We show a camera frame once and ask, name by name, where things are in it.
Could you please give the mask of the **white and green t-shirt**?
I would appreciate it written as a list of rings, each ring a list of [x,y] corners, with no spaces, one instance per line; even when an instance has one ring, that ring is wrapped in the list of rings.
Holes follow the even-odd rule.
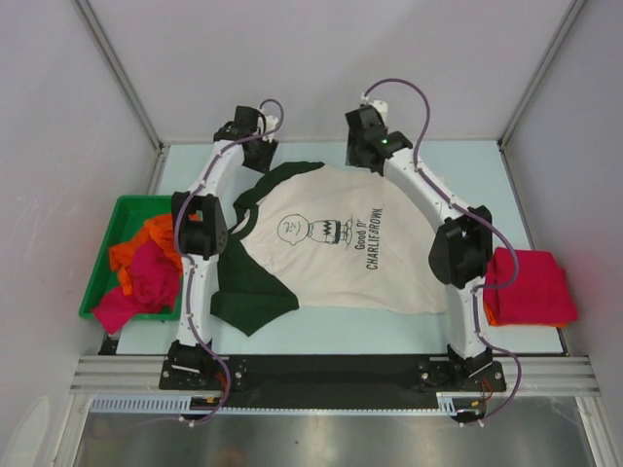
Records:
[[[302,306],[447,308],[428,265],[434,239],[391,182],[322,162],[285,162],[234,202],[210,311],[248,336]]]

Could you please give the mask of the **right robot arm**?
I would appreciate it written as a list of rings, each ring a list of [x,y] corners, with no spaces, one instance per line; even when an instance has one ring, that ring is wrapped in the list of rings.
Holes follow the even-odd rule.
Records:
[[[451,383],[471,390],[493,363],[484,342],[486,316],[481,287],[493,255],[492,215],[468,206],[419,159],[413,143],[388,130],[382,112],[371,104],[346,113],[347,164],[381,174],[423,214],[434,232],[428,265],[447,294],[447,335]]]

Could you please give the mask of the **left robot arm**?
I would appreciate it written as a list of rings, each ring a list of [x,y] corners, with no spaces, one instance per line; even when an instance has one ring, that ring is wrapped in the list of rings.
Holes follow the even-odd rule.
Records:
[[[181,258],[181,315],[167,361],[192,387],[209,386],[220,372],[210,348],[209,298],[217,262],[228,241],[220,197],[237,168],[266,172],[278,142],[274,134],[284,120],[283,106],[266,99],[257,107],[239,106],[234,118],[214,135],[212,152],[196,181],[171,197],[174,246]]]

